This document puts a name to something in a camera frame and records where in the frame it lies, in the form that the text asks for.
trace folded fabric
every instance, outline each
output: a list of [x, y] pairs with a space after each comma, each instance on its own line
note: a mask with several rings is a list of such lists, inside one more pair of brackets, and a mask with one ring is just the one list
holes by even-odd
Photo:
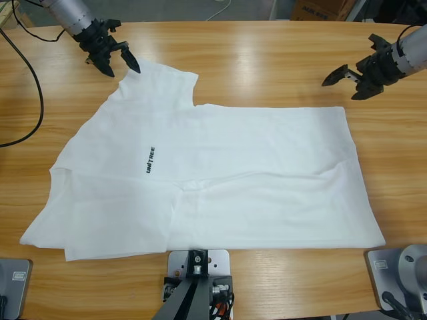
[[197, 75], [139, 65], [58, 156], [22, 244], [67, 260], [384, 244], [342, 107], [195, 107]]

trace wooden tabletop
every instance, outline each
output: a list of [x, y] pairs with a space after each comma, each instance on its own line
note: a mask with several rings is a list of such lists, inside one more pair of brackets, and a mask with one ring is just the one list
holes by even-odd
[[[427, 71], [367, 101], [354, 83], [321, 87], [332, 70], [371, 54], [368, 37], [395, 42], [401, 25], [307, 21], [128, 23], [138, 57], [200, 75], [196, 104], [345, 107], [372, 210], [389, 247], [427, 243]], [[58, 27], [33, 29], [55, 38]], [[19, 244], [49, 195], [49, 168], [127, 72], [84, 63], [68, 35], [45, 43], [7, 31], [34, 66], [45, 119], [29, 140], [0, 149], [0, 257], [34, 263], [25, 319], [150, 319], [161, 307], [167, 253], [66, 263], [63, 250]], [[0, 143], [26, 134], [39, 98], [22, 60], [0, 39]], [[284, 319], [378, 309], [363, 249], [230, 251], [236, 319]]]

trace robotic arm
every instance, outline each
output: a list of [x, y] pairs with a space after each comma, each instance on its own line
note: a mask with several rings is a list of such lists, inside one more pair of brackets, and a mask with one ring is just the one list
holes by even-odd
[[427, 25], [403, 39], [399, 37], [393, 44], [375, 34], [371, 34], [369, 40], [374, 43], [375, 53], [357, 62], [356, 68], [361, 75], [343, 65], [329, 74], [322, 86], [349, 78], [357, 83], [352, 99], [365, 100], [383, 92], [384, 85], [427, 68]]
[[108, 31], [115, 32], [120, 20], [97, 20], [81, 0], [40, 0], [62, 27], [89, 53], [86, 63], [94, 64], [104, 75], [114, 77], [109, 66], [112, 51], [121, 50], [127, 66], [141, 73], [138, 62], [129, 51], [127, 42], [118, 43]]

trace unitree logo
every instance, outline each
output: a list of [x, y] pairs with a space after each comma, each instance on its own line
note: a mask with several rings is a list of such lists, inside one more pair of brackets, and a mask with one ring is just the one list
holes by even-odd
[[153, 165], [153, 158], [154, 158], [154, 147], [151, 147], [151, 150], [149, 152], [149, 157], [147, 161], [147, 171], [146, 173], [151, 172], [151, 166]]

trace cable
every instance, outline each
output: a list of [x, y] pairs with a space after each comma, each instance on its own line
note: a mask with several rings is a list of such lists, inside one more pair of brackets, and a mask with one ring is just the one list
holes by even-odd
[[25, 1], [25, 2], [28, 2], [28, 3], [32, 4], [32, 5], [36, 5], [36, 6], [38, 6], [38, 7], [42, 7], [42, 8], [43, 8], [43, 6], [42, 6], [40, 3], [32, 2], [32, 1], [30, 1], [30, 0], [24, 0], [24, 1]]
[[209, 18], [207, 18], [205, 21], [209, 21], [212, 18], [216, 17], [217, 15], [219, 15], [220, 13], [222, 13], [223, 11], [225, 11], [231, 4], [232, 4], [233, 0], [228, 1], [228, 4], [222, 8], [221, 10], [219, 10], [217, 13], [215, 13], [214, 15], [211, 15]]
[[62, 31], [60, 32], [60, 34], [58, 34], [58, 36], [56, 37], [56, 39], [55, 39], [55, 40], [48, 40], [48, 39], [41, 38], [41, 37], [39, 37], [38, 35], [35, 35], [34, 33], [29, 32], [29, 31], [27, 30], [27, 28], [25, 28], [25, 27], [24, 27], [24, 25], [20, 22], [20, 20], [18, 20], [18, 17], [16, 16], [16, 12], [15, 12], [15, 0], [12, 0], [12, 12], [13, 12], [13, 16], [15, 17], [15, 20], [16, 20], [16, 22], [18, 23], [18, 25], [20, 25], [20, 26], [22, 27], [22, 29], [24, 29], [24, 31], [25, 31], [26, 33], [28, 33], [29, 35], [32, 35], [33, 37], [38, 38], [39, 40], [46, 41], [46, 42], [57, 42], [57, 41], [59, 40], [59, 38], [62, 36], [62, 34], [64, 33], [64, 31], [65, 31], [65, 29], [64, 29], [64, 30], [62, 30]]
[[399, 37], [396, 41], [396, 50], [399, 54], [399, 57], [403, 56], [403, 50], [402, 50], [402, 47], [400, 46], [400, 38], [403, 36], [403, 34], [406, 32], [406, 30], [408, 30], [409, 28], [412, 28], [412, 27], [416, 27], [416, 26], [417, 25], [409, 25], [405, 29], [403, 29], [403, 31], [399, 34]]
[[33, 128], [33, 130], [31, 130], [28, 134], [26, 134], [25, 136], [23, 136], [22, 138], [20, 138], [18, 140], [0, 144], [0, 148], [2, 148], [2, 147], [8, 147], [10, 145], [16, 145], [17, 143], [20, 143], [24, 140], [27, 140], [28, 138], [30, 138], [30, 136], [32, 136], [34, 134], [38, 130], [38, 128], [40, 128], [41, 122], [43, 121], [43, 114], [44, 114], [44, 110], [45, 110], [45, 105], [43, 102], [43, 94], [41, 92], [40, 82], [37, 78], [37, 75], [35, 74], [33, 67], [31, 66], [30, 62], [28, 62], [27, 58], [24, 57], [22, 52], [20, 52], [20, 50], [16, 47], [16, 45], [12, 42], [12, 40], [10, 40], [9, 37], [6, 35], [6, 33], [4, 33], [2, 28], [0, 28], [0, 33], [2, 36], [4, 36], [6, 41], [9, 42], [9, 44], [12, 46], [12, 48], [14, 48], [14, 50], [18, 53], [18, 55], [22, 58], [22, 60], [24, 60], [25, 64], [28, 66], [29, 70], [33, 74], [33, 77], [35, 80], [35, 85], [37, 86], [37, 90], [39, 92], [39, 98], [40, 98], [40, 116], [39, 116], [39, 120], [38, 120], [37, 124], [35, 125], [35, 127]]
[[5, 318], [5, 308], [7, 304], [7, 298], [5, 295], [0, 295], [0, 320]]
[[216, 320], [230, 320], [232, 314], [232, 308], [234, 304], [234, 293], [226, 293], [220, 297], [221, 299], [216, 298], [212, 303], [211, 309], [209, 310], [209, 319]]

